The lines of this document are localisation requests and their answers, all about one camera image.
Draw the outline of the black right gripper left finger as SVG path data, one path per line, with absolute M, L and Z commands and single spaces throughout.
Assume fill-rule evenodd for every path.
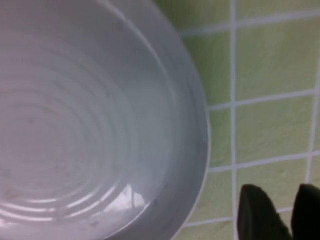
M 240 240 L 293 238 L 267 193 L 253 184 L 245 184 L 241 188 L 237 232 Z

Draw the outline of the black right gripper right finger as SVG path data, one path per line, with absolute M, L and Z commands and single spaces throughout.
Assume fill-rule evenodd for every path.
M 320 189 L 311 184 L 301 184 L 292 213 L 294 240 L 320 239 Z

